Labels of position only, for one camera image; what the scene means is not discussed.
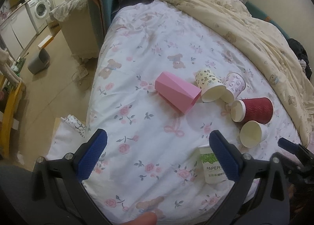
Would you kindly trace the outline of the operator thumb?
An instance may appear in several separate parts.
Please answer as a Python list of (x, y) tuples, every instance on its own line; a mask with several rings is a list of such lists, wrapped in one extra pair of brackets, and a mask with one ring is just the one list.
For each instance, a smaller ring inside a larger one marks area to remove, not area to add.
[(157, 215), (153, 212), (146, 212), (134, 220), (123, 223), (122, 225), (156, 225)]

